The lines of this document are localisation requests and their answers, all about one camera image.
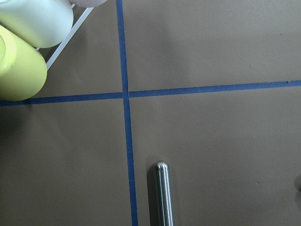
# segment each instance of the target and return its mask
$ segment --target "metal rod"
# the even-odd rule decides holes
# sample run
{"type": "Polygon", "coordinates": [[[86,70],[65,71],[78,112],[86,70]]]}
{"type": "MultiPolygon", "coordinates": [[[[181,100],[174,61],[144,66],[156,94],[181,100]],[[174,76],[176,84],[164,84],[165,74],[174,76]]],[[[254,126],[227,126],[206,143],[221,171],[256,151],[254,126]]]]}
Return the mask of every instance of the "metal rod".
{"type": "Polygon", "coordinates": [[[57,59],[57,57],[60,55],[62,50],[65,48],[69,40],[73,37],[75,32],[79,29],[81,24],[85,21],[85,19],[88,17],[88,15],[92,12],[94,8],[87,8],[83,14],[80,16],[80,18],[77,20],[77,22],[74,24],[74,26],[71,28],[70,33],[68,36],[61,42],[61,44],[57,47],[55,52],[52,54],[50,59],[47,61],[46,66],[47,70],[51,67],[51,65],[54,63],[54,61],[57,59]]]}
{"type": "Polygon", "coordinates": [[[164,161],[155,165],[161,226],[174,226],[169,167],[164,161]]]}

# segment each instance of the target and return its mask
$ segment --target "yellow cup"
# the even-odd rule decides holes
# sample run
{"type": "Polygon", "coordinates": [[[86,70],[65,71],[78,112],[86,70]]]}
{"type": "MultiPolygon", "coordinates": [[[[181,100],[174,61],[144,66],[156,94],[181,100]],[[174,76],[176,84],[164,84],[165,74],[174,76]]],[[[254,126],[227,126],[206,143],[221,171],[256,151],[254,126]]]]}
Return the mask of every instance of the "yellow cup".
{"type": "Polygon", "coordinates": [[[0,99],[28,99],[40,91],[46,77],[42,55],[0,25],[0,99]]]}

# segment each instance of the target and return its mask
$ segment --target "blue line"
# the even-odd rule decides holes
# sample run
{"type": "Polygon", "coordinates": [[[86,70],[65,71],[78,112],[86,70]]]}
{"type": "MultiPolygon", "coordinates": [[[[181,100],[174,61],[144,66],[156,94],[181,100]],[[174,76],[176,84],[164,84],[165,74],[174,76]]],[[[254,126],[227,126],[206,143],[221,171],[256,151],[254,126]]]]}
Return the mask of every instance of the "blue line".
{"type": "Polygon", "coordinates": [[[130,98],[155,97],[155,96],[167,96],[167,95],[179,95],[179,94],[210,93],[210,92],[248,90],[248,89],[270,89],[270,88],[297,87],[297,86],[301,86],[301,81],[277,81],[271,83],[263,82],[263,83],[248,83],[248,84],[236,84],[236,85],[131,91],[129,92],[129,97],[130,98]]]}
{"type": "Polygon", "coordinates": [[[121,99],[123,93],[101,93],[101,94],[84,94],[60,97],[37,97],[22,101],[0,101],[1,106],[19,106],[19,105],[39,105],[50,103],[62,103],[73,101],[88,101],[88,100],[107,100],[107,99],[121,99]]]}
{"type": "Polygon", "coordinates": [[[128,168],[128,181],[129,181],[129,191],[130,191],[132,226],[138,226],[131,111],[130,111],[130,102],[128,96],[127,53],[126,53],[126,39],[125,39],[125,32],[124,32],[122,0],[116,0],[116,7],[117,7],[117,20],[118,20],[118,33],[119,33],[123,107],[124,107],[124,119],[125,119],[126,142],[127,142],[127,168],[128,168]]]}

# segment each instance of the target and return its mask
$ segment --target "white metal bar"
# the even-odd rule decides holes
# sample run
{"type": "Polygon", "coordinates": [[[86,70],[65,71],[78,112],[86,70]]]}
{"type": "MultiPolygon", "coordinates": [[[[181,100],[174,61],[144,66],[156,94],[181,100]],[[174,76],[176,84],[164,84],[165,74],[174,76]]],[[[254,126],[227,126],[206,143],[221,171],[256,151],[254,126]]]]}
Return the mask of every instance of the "white metal bar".
{"type": "Polygon", "coordinates": [[[77,20],[77,22],[74,24],[74,26],[71,28],[70,33],[68,36],[61,42],[61,44],[56,48],[50,59],[47,61],[46,66],[47,70],[51,67],[51,65],[54,63],[54,61],[57,59],[57,57],[60,55],[62,50],[65,48],[65,46],[68,44],[70,39],[73,37],[75,32],[79,29],[79,27],[82,25],[82,23],[85,21],[85,19],[88,17],[88,15],[92,12],[94,8],[87,8],[83,14],[80,16],[80,18],[77,20]]]}

